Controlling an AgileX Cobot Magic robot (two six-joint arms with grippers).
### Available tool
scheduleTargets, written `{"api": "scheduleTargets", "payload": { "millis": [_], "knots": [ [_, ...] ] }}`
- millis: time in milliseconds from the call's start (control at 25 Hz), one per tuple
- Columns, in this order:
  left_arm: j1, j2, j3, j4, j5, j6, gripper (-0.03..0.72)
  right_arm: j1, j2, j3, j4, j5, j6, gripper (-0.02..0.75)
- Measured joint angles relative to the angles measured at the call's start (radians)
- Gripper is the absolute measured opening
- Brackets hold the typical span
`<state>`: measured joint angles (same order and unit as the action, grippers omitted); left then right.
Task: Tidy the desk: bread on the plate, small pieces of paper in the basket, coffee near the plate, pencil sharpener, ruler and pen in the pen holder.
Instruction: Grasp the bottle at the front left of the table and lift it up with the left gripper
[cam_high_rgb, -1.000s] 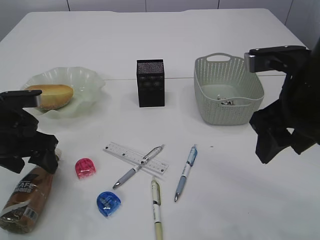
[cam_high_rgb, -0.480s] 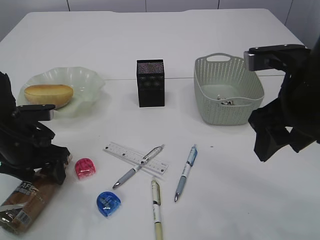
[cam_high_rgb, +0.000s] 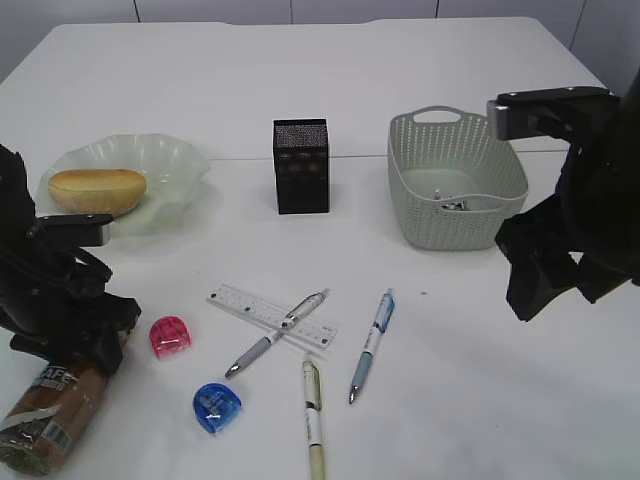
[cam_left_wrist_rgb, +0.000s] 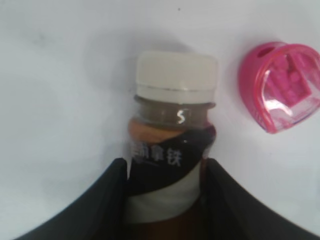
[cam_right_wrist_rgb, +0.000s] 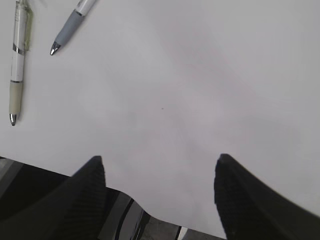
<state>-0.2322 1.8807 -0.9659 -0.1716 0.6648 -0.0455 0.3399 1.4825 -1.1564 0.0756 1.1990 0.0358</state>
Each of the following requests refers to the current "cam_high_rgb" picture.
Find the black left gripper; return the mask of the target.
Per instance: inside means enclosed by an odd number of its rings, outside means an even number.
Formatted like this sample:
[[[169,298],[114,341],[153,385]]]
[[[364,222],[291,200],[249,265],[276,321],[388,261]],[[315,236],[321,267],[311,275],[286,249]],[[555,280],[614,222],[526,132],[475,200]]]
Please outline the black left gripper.
[[[140,317],[129,297],[106,291],[112,270],[89,247],[50,248],[21,235],[1,236],[1,327],[10,348],[39,358],[89,350],[115,374]]]

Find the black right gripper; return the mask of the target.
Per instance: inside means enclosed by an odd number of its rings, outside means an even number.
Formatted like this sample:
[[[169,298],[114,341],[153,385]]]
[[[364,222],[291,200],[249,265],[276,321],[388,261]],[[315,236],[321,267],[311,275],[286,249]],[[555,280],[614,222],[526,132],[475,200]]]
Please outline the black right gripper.
[[[553,193],[495,237],[511,264],[507,303],[524,322],[568,290],[595,303],[639,282],[638,103],[620,98],[599,130],[568,145]]]

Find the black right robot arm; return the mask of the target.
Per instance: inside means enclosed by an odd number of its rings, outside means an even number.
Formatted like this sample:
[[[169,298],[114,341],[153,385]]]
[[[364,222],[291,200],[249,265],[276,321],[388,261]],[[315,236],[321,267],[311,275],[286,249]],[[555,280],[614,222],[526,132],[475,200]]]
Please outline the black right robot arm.
[[[639,282],[639,82],[626,94],[578,86],[498,95],[487,104],[499,140],[568,143],[553,193],[505,220],[495,242],[511,265],[506,300],[528,322],[577,289],[595,303]]]

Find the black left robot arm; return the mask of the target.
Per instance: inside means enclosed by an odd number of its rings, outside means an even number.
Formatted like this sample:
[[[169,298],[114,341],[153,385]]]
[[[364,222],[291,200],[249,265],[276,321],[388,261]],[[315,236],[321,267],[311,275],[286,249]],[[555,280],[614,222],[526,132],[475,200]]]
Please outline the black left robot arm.
[[[37,216],[22,157],[1,150],[1,326],[12,349],[49,362],[81,356],[117,372],[141,309],[106,292],[113,272],[88,251],[106,243],[112,220]]]

